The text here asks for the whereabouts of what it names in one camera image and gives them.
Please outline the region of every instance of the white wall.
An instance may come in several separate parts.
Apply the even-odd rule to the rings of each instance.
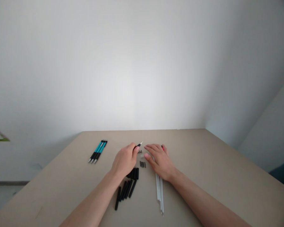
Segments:
[[[238,149],[284,84],[284,1],[246,1],[206,129]]]
[[[284,163],[284,86],[248,133],[239,151],[266,171]]]
[[[241,4],[0,0],[0,180],[81,131],[204,128]]]

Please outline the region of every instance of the table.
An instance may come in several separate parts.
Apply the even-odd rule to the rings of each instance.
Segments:
[[[88,164],[102,139],[108,144],[101,157]],[[284,226],[284,185],[206,129],[82,132],[0,210],[0,226],[59,226],[110,170],[120,148],[141,141],[165,144],[180,171],[252,226]],[[115,193],[100,226],[202,226],[167,182],[161,216],[155,173],[139,161],[138,154],[132,197],[115,211]]]

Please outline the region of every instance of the pen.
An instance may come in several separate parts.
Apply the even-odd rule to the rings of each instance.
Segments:
[[[101,153],[102,153],[103,149],[105,148],[106,144],[107,144],[107,140],[106,140],[106,141],[104,141],[104,144],[103,144],[103,146],[102,146],[101,150],[98,152],[97,157],[95,158],[95,162],[94,162],[94,164],[96,164],[96,162],[97,162],[97,160],[99,159],[99,157],[100,157],[100,155],[101,155]]]
[[[121,202],[122,198],[124,200],[124,191],[126,189],[126,184],[127,184],[127,181],[124,181],[122,192],[121,192],[121,195],[120,195],[120,198],[119,198],[119,202]]]
[[[121,196],[121,187],[119,187],[119,189],[118,189],[118,195],[117,195],[115,210],[118,209],[118,203],[119,203],[120,196]]]
[[[97,152],[97,150],[99,149],[101,143],[103,143],[104,140],[101,140],[101,142],[99,143],[99,145],[97,146],[97,148],[95,149],[94,153],[91,155],[91,158],[89,159],[88,162],[90,162],[94,157],[95,157],[95,154]]]
[[[143,143],[143,141],[141,143],[139,143],[137,146],[135,146],[133,149],[135,149],[136,147],[140,147],[142,143]]]
[[[102,143],[101,143],[100,147],[99,147],[98,150],[93,154],[91,164],[92,164],[92,162],[95,160],[95,158],[97,157],[97,154],[98,154],[99,151],[101,150],[101,148],[102,148],[104,142],[105,142],[105,140],[102,140]]]
[[[137,183],[137,180],[135,180],[135,182],[133,183],[132,189],[130,190],[130,193],[128,196],[129,198],[132,197],[133,189],[135,188],[136,183]]]
[[[126,190],[125,199],[127,199],[127,197],[128,197],[132,183],[133,183],[133,180],[130,180],[130,181],[127,182],[128,187],[127,187],[127,190]]]

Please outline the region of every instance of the small pen part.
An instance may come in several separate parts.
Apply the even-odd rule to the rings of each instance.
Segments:
[[[135,146],[135,147],[133,148],[133,150],[134,150],[136,147],[140,147],[142,143],[143,143],[143,141],[142,141],[141,143],[139,143],[137,146]]]

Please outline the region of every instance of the black pen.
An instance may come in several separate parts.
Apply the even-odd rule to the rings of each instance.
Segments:
[[[143,141],[142,141],[141,143],[139,143],[137,146],[135,146],[135,147],[133,148],[133,150],[134,150],[136,147],[140,147],[142,143],[143,143]]]
[[[130,190],[130,193],[129,193],[129,196],[128,196],[129,198],[132,197],[132,193],[133,193],[133,190],[136,186],[136,183],[137,183],[137,180],[135,180],[135,182],[133,183],[132,189]]]
[[[118,209],[118,203],[119,203],[120,196],[121,196],[121,187],[119,187],[119,189],[118,189],[118,194],[117,194],[117,201],[116,201],[116,205],[115,205],[115,210]]]

